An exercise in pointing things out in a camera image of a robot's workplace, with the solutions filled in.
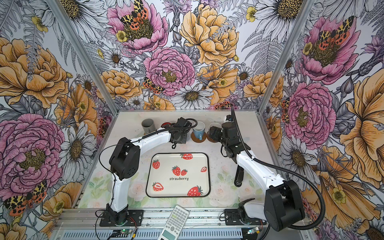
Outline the purple white mug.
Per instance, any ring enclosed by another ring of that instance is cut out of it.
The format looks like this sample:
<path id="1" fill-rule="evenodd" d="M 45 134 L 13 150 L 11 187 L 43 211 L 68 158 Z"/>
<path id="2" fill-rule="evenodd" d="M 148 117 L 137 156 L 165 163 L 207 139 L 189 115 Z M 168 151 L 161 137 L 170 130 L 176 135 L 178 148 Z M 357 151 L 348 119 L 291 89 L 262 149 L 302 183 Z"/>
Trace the purple white mug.
<path id="1" fill-rule="evenodd" d="M 221 125 L 220 123 L 216 123 L 216 122 L 214 122 L 214 123 L 211 123 L 211 124 L 209 125 L 209 130 L 210 130 L 212 127 L 216 127 L 216 128 L 221 129 L 221 128 L 222 128 L 222 125 Z"/>

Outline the brown round wooden coaster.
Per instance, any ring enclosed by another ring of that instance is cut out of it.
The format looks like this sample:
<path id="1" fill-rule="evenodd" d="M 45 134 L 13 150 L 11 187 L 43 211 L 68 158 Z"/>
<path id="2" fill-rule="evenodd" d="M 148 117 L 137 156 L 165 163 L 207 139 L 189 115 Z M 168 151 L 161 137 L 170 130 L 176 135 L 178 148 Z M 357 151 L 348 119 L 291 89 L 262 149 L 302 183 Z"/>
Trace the brown round wooden coaster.
<path id="1" fill-rule="evenodd" d="M 210 141 L 211 143 L 216 143 L 217 141 L 213 140 L 210 136 L 207 136 L 207 140 Z"/>

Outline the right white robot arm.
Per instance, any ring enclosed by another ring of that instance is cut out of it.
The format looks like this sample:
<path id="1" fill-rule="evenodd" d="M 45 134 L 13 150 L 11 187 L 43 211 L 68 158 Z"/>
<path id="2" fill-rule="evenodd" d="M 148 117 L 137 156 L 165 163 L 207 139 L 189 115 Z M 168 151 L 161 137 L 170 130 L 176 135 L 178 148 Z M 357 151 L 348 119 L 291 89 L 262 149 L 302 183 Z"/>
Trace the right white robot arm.
<path id="1" fill-rule="evenodd" d="M 241 140 L 234 122 L 225 122 L 220 128 L 211 127 L 208 136 L 221 143 L 225 157 L 237 164 L 236 187 L 242 185 L 244 173 L 248 173 L 265 192 L 263 203 L 250 198 L 239 204 L 239 220 L 245 224 L 264 220 L 279 232 L 285 228 L 293 228 L 305 218 L 298 185 L 294 181 L 286 181 L 266 165 L 258 163 L 251 148 Z"/>

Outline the grey mug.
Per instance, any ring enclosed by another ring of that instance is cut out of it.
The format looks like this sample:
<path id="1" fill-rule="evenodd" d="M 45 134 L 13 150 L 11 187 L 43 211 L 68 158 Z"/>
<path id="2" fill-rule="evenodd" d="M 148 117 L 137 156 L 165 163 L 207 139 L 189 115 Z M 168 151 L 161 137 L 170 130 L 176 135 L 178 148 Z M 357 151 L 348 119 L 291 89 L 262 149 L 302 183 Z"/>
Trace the grey mug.
<path id="1" fill-rule="evenodd" d="M 153 133 L 157 130 L 153 119 L 144 119 L 142 121 L 142 128 L 144 130 L 144 135 Z"/>

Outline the blue white mug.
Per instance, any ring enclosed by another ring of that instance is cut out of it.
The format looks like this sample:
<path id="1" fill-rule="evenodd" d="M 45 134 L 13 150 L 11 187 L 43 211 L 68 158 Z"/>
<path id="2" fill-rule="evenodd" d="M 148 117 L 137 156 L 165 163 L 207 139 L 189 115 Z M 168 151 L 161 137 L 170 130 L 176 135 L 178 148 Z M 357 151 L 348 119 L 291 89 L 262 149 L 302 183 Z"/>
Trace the blue white mug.
<path id="1" fill-rule="evenodd" d="M 193 133 L 197 138 L 201 140 L 203 137 L 203 134 L 205 133 L 205 128 L 206 128 L 205 124 L 201 121 L 198 121 L 198 124 L 193 128 Z"/>

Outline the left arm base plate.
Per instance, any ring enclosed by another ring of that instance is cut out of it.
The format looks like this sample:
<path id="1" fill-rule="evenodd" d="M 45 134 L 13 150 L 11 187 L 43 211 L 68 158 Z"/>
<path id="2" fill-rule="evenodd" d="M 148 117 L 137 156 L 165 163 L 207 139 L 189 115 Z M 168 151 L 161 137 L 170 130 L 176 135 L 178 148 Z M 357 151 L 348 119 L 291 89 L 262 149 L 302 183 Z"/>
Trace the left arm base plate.
<path id="1" fill-rule="evenodd" d="M 105 211 L 102 214 L 100 227 L 140 227 L 142 225 L 143 210 L 123 210 L 118 214 Z"/>

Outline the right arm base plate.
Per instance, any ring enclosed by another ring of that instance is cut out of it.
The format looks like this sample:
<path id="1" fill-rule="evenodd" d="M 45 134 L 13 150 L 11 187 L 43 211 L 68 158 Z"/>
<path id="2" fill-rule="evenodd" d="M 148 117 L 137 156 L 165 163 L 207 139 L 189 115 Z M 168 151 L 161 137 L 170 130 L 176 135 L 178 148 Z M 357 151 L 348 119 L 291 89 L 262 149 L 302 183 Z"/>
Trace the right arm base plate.
<path id="1" fill-rule="evenodd" d="M 238 209 L 225 209 L 224 210 L 224 220 L 227 226 L 261 226 L 265 225 L 267 222 L 258 218 L 250 218 L 245 210 Z"/>

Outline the red mug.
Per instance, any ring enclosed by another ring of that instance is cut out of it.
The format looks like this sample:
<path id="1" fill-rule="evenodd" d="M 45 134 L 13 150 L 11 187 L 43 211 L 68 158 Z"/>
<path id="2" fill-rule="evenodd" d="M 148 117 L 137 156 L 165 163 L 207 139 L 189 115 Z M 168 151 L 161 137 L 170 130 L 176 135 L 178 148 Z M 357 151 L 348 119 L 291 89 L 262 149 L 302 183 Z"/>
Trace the red mug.
<path id="1" fill-rule="evenodd" d="M 161 127 L 162 127 L 162 128 L 167 128 L 167 127 L 169 127 L 170 125 L 171 125 L 170 122 L 165 122 L 165 123 L 163 123 L 163 124 L 161 125 Z"/>

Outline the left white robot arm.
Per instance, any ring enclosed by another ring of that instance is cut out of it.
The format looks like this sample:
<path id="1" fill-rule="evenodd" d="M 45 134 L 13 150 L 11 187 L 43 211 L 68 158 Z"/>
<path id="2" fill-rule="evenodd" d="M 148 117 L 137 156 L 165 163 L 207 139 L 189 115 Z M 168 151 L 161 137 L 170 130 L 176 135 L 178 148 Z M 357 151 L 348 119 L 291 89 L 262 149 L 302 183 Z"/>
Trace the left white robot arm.
<path id="1" fill-rule="evenodd" d="M 163 125 L 161 128 L 135 139 L 120 138 L 109 159 L 107 169 L 113 176 L 111 201 L 104 212 L 105 218 L 117 226 L 122 226 L 129 219 L 128 193 L 131 178 L 139 170 L 141 156 L 166 143 L 175 148 L 191 129 L 198 125 L 195 119 L 179 118 L 176 123 Z"/>

